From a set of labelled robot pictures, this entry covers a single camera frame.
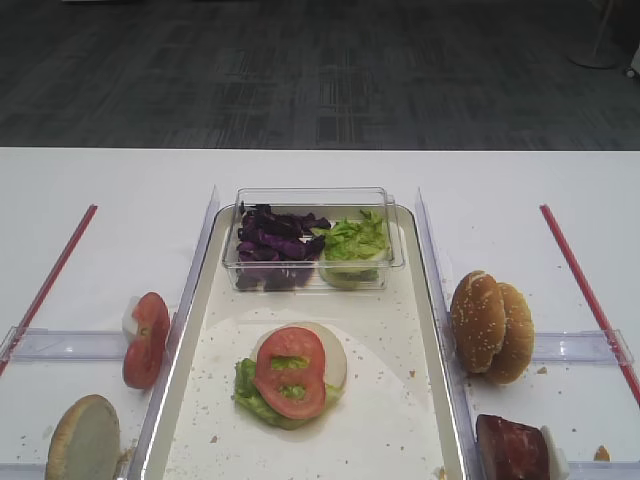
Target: tomato slice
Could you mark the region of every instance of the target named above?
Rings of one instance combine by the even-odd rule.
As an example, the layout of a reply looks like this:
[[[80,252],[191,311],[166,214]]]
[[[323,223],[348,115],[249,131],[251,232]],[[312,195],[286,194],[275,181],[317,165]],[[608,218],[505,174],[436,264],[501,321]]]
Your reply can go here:
[[[302,357],[306,367],[275,370],[274,357]],[[265,401],[276,412],[293,419],[312,418],[324,410],[325,353],[322,342],[311,330],[286,327],[276,330],[258,350],[256,376],[253,380]],[[288,398],[282,394],[285,387],[302,386],[302,398]]]
[[[146,390],[160,373],[169,334],[169,310],[160,295],[149,292],[132,315],[138,322],[138,332],[124,357],[122,376],[129,387]]]

